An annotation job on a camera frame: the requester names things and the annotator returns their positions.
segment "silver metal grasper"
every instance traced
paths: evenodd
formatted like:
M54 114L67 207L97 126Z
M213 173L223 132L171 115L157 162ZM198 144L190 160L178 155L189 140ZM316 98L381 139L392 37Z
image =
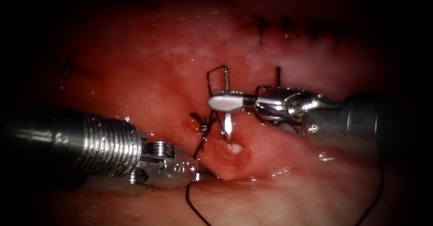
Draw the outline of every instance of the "silver metal grasper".
M304 114L315 109L336 109L339 104L295 88L265 88L260 95L214 95L207 103L211 109L224 113L253 112L261 122L299 136L304 136L301 125Z
M197 179L199 162L180 147L149 143L124 120L27 103L2 115L0 140L7 154L19 154L16 180L32 181L31 189L138 194L205 178Z

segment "threaded metal shaft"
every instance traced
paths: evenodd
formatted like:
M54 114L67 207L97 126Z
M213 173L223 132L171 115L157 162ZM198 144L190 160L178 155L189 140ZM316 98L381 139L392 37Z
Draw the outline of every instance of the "threaded metal shaft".
M83 114L83 138L75 172L121 177L140 159L140 134L127 122Z

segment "screw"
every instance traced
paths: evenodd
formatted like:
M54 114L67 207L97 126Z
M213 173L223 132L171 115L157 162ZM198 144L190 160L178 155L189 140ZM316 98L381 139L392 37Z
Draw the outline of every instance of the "screw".
M317 128L317 125L315 125L315 124L312 124L308 127L308 133L310 133L310 134L317 134L317 130L318 130L318 128Z

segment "wet tissue surface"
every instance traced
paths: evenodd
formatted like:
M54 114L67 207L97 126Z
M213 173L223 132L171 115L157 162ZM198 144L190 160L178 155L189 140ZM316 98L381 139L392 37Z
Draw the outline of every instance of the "wet tissue surface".
M13 93L126 120L192 155L202 130L190 113L208 117L206 72L220 65L244 93L275 85L276 66L282 86L332 99L409 88L399 81L397 6L384 1L29 0L15 16L30 64L11 74ZM224 89L222 75L211 82ZM231 118L230 140L215 123L198 153L221 180L190 188L211 225L355 225L374 200L377 161L311 146L254 115ZM405 170L384 167L382 196L362 225L404 222L412 185ZM46 225L204 225L184 188L25 195L25 211Z

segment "black suture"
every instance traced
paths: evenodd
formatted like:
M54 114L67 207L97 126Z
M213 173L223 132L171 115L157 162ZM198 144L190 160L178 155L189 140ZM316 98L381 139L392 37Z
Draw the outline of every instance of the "black suture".
M276 87L280 87L281 86L281 67L277 66L276 67Z
M365 220L365 218L367 217L367 215L370 214L370 212L376 206L376 204L378 203L378 201L380 199L380 196L382 195L382 192L383 192L383 183L384 183L383 164L382 164L381 160L379 160L378 163L379 163L379 173L380 173L380 184L379 184L378 194L376 195L376 197L374 198L374 200L370 204L370 206L367 208L367 210L365 210L364 214L361 216L361 218L358 220L358 222L356 222L355 226L361 225L361 223Z
M217 120L216 117L213 117L214 114L216 114L217 112L212 110L211 113L209 114L209 122L205 123L205 121L203 121L203 119L197 114L197 113L190 113L189 115L191 117L193 117L201 126L205 125L206 129L202 132L202 138L200 140L200 144L197 146L197 148L195 149L194 155L193 155L193 159L197 158L198 153L200 152L200 150L203 150L204 148L204 143L206 141L207 136L209 135L209 132L211 131L211 127L213 125L213 123L215 123L215 121ZM189 205L189 207L191 208L192 211L194 211L194 213L207 225L207 226L211 226L211 224L198 212L198 210L194 207L194 205L191 203L191 200L189 199L189 193L190 193L190 188L191 188L191 184L188 184L186 186L186 194L185 194L185 199L186 199L186 203Z
M194 205L191 203L190 199L189 199L189 188L190 188L191 184L188 184L186 186L186 203L188 203L189 207L191 208L191 210L194 211L194 213L207 225L207 226L212 226L198 211L197 209L195 209Z
M338 41L343 34L343 27L339 23L332 23L330 26L330 30L335 37L334 51L338 50Z
M208 71L206 73L206 79L207 79L207 89L209 91L209 96L212 97L213 93L212 93L212 89L211 89L211 81L210 81L210 73L217 70L217 69L221 69L224 68L224 70L228 69L226 66L221 65L218 66L210 71ZM212 125L218 121L220 129L221 129L221 134L224 138L224 140L227 140L227 136L226 136L226 131L224 129L224 126L221 122L220 116L218 115L218 112L215 110L211 110L210 114L209 114L209 118L208 118L208 122L206 123L206 119L202 119L200 117L200 115L198 115L197 113L190 113L189 114L193 119L195 119L199 124L200 127L205 127L204 130L202 130L202 138L200 140L200 144L197 146L197 148L195 149L195 152L193 154L193 159L196 159L198 156L198 153L200 152L200 150L203 151L204 149L204 143L206 142L206 138L209 135L210 131L211 131L211 127ZM186 194L185 194L185 199L186 199L186 203L189 205L189 207L191 208L192 211L194 211L194 213L207 225L207 226L211 226L211 224L198 212L198 210L194 207L194 205L191 203L191 200L189 199L189 193L190 193L190 188L191 188L191 184L186 186Z
M282 27L283 27L284 31L286 32L286 38L288 38L288 36L290 36L290 34L292 32L299 38L299 34L296 33L295 31L293 31L293 29L292 29L292 19L288 16L283 15L283 14L280 14L280 18L283 20Z
M312 45L313 41L320 36L322 28L323 28L323 22L320 20L308 23L307 29L310 35L310 45Z
M72 52L72 54L66 60L63 60L62 58L59 57L60 62L62 62L64 64L64 66L66 67L66 71L64 72L62 78L60 78L60 81L59 81L59 87L60 88L62 88L62 85L63 85L64 81L66 80L66 77L68 77L69 73L71 72L71 69L72 69L71 62L76 55L77 55L77 50L74 50Z
M267 23L266 19L261 16L257 15L251 15L252 18L258 20L257 25L257 33L258 33L258 44L261 46L263 44L263 34L265 33L266 29L269 27L269 24Z

